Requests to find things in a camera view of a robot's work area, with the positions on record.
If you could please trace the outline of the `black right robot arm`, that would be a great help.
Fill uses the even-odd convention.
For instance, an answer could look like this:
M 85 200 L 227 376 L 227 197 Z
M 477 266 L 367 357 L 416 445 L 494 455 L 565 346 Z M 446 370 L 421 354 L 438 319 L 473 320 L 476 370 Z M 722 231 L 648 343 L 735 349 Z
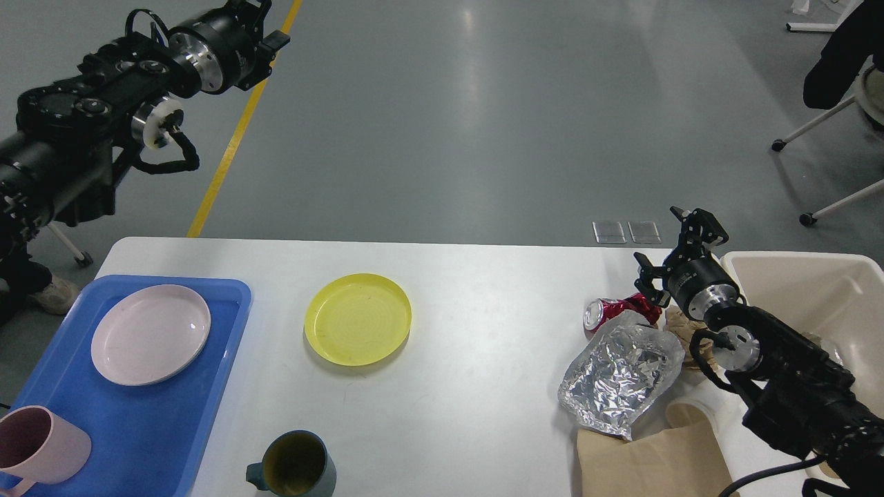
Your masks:
M 842 485 L 808 478 L 803 495 L 881 496 L 883 422 L 852 392 L 852 372 L 775 315 L 745 302 L 711 254 L 729 239 L 711 212 L 676 206 L 671 212 L 681 224 L 677 245 L 660 266 L 635 253 L 635 287 L 652 305 L 675 302 L 688 319 L 704 324 L 689 340 L 689 355 L 704 377 L 738 394 L 747 406 L 743 427 L 796 457 L 733 481 L 721 495 L 824 463 Z

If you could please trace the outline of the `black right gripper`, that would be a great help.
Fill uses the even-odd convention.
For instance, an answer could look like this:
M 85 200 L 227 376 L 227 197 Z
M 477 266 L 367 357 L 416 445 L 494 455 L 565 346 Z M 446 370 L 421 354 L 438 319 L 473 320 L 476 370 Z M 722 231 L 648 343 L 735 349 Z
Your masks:
M 661 309 L 676 305 L 691 320 L 710 323 L 723 311 L 746 304 L 738 283 L 723 270 L 714 257 L 713 246 L 729 242 L 729 234 L 710 211 L 670 207 L 679 220 L 681 232 L 676 247 L 664 261 L 654 266 L 647 255 L 634 252 L 639 264 L 635 288 L 647 301 Z M 654 285 L 663 283 L 662 289 Z

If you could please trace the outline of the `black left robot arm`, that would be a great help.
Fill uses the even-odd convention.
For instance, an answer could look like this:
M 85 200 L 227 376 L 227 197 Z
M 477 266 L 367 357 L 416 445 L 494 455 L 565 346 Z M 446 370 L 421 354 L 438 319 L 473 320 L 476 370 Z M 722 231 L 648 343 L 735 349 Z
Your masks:
M 146 34 L 132 10 L 123 37 L 87 54 L 77 76 L 22 93 L 18 129 L 2 141 L 2 245 L 28 244 L 51 222 L 111 216 L 129 170 L 199 169 L 181 101 L 247 91 L 271 75 L 290 41 L 265 32 L 271 6 L 227 1 L 176 26 L 145 10 Z

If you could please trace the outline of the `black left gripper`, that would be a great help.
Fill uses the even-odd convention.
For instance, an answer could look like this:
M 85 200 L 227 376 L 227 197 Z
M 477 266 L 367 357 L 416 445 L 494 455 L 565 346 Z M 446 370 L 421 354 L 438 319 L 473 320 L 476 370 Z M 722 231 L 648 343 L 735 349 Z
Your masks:
M 271 75 L 277 54 L 291 40 L 281 30 L 263 35 L 272 6 L 271 0 L 225 1 L 171 28 L 170 47 L 195 67 L 199 91 L 246 91 Z

